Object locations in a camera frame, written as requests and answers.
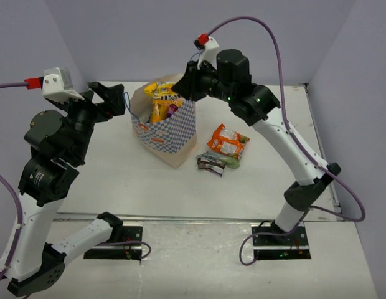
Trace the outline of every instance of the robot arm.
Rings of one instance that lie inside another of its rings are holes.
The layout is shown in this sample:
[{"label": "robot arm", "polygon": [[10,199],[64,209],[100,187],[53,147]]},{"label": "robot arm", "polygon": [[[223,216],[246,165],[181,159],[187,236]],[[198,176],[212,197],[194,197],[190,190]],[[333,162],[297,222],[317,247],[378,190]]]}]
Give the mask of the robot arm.
[{"label": "robot arm", "polygon": [[[263,135],[283,158],[296,182],[285,192],[286,202],[273,221],[272,229],[289,232],[332,181],[317,166],[327,167],[335,175],[340,173],[340,167],[316,154],[291,123],[287,129],[279,100],[266,86],[252,83],[249,61],[239,50],[220,51],[216,55],[215,69],[210,63],[218,48],[215,39],[203,34],[194,43],[201,51],[200,59],[187,63],[183,78],[173,90],[193,101],[210,96],[227,102],[231,111]],[[298,148],[290,135],[291,130],[317,165]]]},{"label": "robot arm", "polygon": [[[30,295],[51,287],[65,267],[75,258],[102,242],[120,239],[123,222],[110,213],[100,214],[89,226],[63,240],[49,244],[47,235],[53,219],[78,176],[75,169],[84,165],[95,123],[123,115],[124,86],[107,88],[98,82],[88,85],[91,91],[78,94],[65,69],[51,69],[42,79],[42,93],[58,111],[38,113],[30,122],[24,139],[31,146],[19,182],[23,223],[15,222],[12,236],[19,229],[19,240],[11,254],[12,237],[0,258],[0,273],[6,270],[8,290],[15,296]],[[93,92],[102,103],[92,103]]]}]

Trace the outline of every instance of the cable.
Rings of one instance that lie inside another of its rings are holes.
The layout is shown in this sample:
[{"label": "cable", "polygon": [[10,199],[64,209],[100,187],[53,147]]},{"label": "cable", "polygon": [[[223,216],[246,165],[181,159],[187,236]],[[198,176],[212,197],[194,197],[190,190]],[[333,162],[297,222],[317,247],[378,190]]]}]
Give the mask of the cable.
[{"label": "cable", "polygon": [[9,88],[9,87],[26,87],[26,86],[29,86],[27,82],[3,83],[3,84],[0,84],[0,89]]},{"label": "cable", "polygon": [[126,241],[126,242],[116,242],[116,243],[100,243],[98,246],[125,246],[125,245],[145,245],[148,249],[149,252],[146,253],[145,255],[142,255],[142,259],[145,257],[148,257],[149,254],[151,253],[151,246],[143,241]]},{"label": "cable", "polygon": [[4,264],[5,269],[0,273],[0,281],[1,281],[2,278],[4,278],[7,267],[12,262],[14,252],[16,251],[17,243],[19,241],[20,232],[21,232],[21,225],[23,223],[23,210],[21,207],[19,196],[17,196],[12,186],[1,175],[0,175],[0,182],[6,187],[6,189],[9,191],[9,193],[13,198],[14,204],[16,205],[16,211],[17,211],[17,224],[20,225],[19,228],[15,230],[12,245],[11,245],[11,248],[9,249],[9,253],[6,257],[6,261]]},{"label": "cable", "polygon": [[192,59],[194,58],[194,56],[198,55],[200,57],[200,52],[197,52],[195,54],[193,54],[193,56],[189,59],[189,61],[192,61]]},{"label": "cable", "polygon": [[[126,102],[125,95],[127,95],[127,97],[128,97],[128,104],[127,104],[127,102]],[[129,93],[128,93],[128,92],[124,92],[124,103],[125,103],[126,109],[129,111],[129,113],[130,113],[133,117],[135,117],[135,118],[138,120],[138,122],[141,122],[141,120],[139,119],[139,117],[137,117],[137,116],[131,111],[131,99],[129,98]]]},{"label": "cable", "polygon": [[[358,195],[345,183],[343,182],[341,179],[339,179],[336,175],[332,174],[327,168],[325,168],[324,166],[321,166],[321,165],[318,165],[318,162],[311,156],[310,153],[308,153],[308,151],[305,149],[305,147],[301,144],[301,142],[299,141],[299,139],[297,138],[297,136],[294,134],[294,131],[291,129],[290,127],[290,123],[287,119],[287,112],[286,112],[286,100],[285,100],[285,90],[284,90],[284,84],[283,84],[283,74],[282,74],[282,71],[281,71],[281,58],[280,58],[280,51],[279,51],[279,46],[278,46],[278,43],[276,41],[276,37],[275,35],[273,34],[272,30],[269,28],[268,25],[266,25],[263,21],[255,18],[255,17],[250,17],[250,16],[240,16],[240,17],[233,17],[231,19],[228,19],[222,23],[220,23],[219,25],[215,26],[213,29],[211,29],[207,35],[210,36],[212,35],[216,30],[218,30],[219,28],[223,27],[224,25],[230,23],[230,22],[233,22],[233,21],[237,21],[237,20],[249,20],[249,21],[253,21],[253,22],[256,22],[256,23],[259,23],[260,25],[262,25],[266,31],[268,31],[272,41],[273,41],[273,45],[275,46],[275,51],[276,51],[276,58],[277,58],[277,62],[278,62],[278,73],[279,73],[279,85],[280,85],[280,99],[281,99],[281,114],[282,114],[282,117],[283,117],[283,121],[284,121],[284,124],[286,125],[286,128],[287,130],[289,131],[292,139],[294,140],[295,144],[297,145],[297,147],[303,152],[303,154],[315,165],[315,167],[318,167],[319,169],[321,169],[324,173],[326,173],[328,176],[330,176],[331,178],[333,178],[337,183],[339,183],[354,199],[355,199],[355,202],[357,203],[357,205],[359,206],[359,209],[360,209],[360,212],[361,212],[361,216],[359,218],[353,218],[353,217],[350,217],[350,216],[345,216],[345,215],[342,215],[342,214],[339,214],[339,213],[336,213],[334,211],[331,211],[329,209],[325,209],[323,207],[319,207],[319,206],[310,206],[309,208],[311,209],[317,209],[317,210],[320,210],[320,211],[324,211],[324,212],[327,212],[327,213],[330,213],[332,215],[335,215],[335,216],[338,216],[338,217],[341,217],[343,218],[344,220],[348,220],[348,221],[352,221],[352,222],[361,222],[363,221],[365,218],[366,218],[366,211],[365,211],[365,208],[363,206],[363,203],[362,201],[359,199]],[[248,240],[250,240],[252,237],[256,236],[256,235],[270,235],[270,236],[279,236],[279,237],[287,237],[288,235],[292,234],[296,228],[298,227],[299,223],[303,220],[303,218],[301,218],[300,221],[297,222],[296,226],[289,232],[287,233],[284,233],[284,234],[272,234],[272,233],[257,233],[257,234],[252,234],[252,235],[249,235],[242,243],[242,246],[240,247],[240,251],[239,251],[239,259],[240,259],[240,262],[245,265],[245,266],[249,266],[249,265],[252,265],[253,263],[255,263],[255,259],[252,260],[250,263],[244,263],[243,260],[242,260],[242,250],[243,250],[243,246],[245,245],[245,243],[247,243]]]}]

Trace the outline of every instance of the yellow snack package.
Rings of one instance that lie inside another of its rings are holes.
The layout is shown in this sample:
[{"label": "yellow snack package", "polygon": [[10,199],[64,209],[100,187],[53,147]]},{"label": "yellow snack package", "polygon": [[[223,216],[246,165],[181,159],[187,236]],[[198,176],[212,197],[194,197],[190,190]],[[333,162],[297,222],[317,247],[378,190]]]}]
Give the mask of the yellow snack package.
[{"label": "yellow snack package", "polygon": [[151,123],[165,120],[171,104],[176,105],[178,108],[182,105],[183,98],[171,89],[174,84],[174,82],[157,82],[148,85],[144,89],[145,94],[153,99]]},{"label": "yellow snack package", "polygon": [[176,100],[153,99],[153,110],[151,112],[150,122],[155,123],[157,121],[165,120],[167,118],[169,106],[174,104],[179,108],[182,103],[183,98],[178,98]]}]

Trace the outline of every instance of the orange logo on bag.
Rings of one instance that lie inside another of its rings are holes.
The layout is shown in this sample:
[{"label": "orange logo on bag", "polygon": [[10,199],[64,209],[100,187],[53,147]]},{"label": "orange logo on bag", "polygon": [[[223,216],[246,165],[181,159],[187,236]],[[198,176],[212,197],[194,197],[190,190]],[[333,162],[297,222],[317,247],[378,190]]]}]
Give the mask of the orange logo on bag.
[{"label": "orange logo on bag", "polygon": [[151,138],[151,141],[158,142],[158,143],[165,143],[166,142],[164,139],[157,138],[157,137]]},{"label": "orange logo on bag", "polygon": [[144,123],[138,123],[138,127],[144,132],[148,132],[150,130],[149,127],[146,126]]}]

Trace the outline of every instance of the checkered pattern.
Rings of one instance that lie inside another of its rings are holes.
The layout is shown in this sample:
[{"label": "checkered pattern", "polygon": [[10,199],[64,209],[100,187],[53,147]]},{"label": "checkered pattern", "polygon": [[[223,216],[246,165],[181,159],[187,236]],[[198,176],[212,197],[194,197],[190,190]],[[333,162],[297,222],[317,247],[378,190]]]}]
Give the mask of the checkered pattern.
[{"label": "checkered pattern", "polygon": [[[146,145],[163,153],[175,154],[195,133],[195,102],[185,101],[172,117],[156,123],[145,123],[149,130],[142,130],[139,121],[132,117],[134,132]],[[152,138],[164,140],[155,142]]]}]

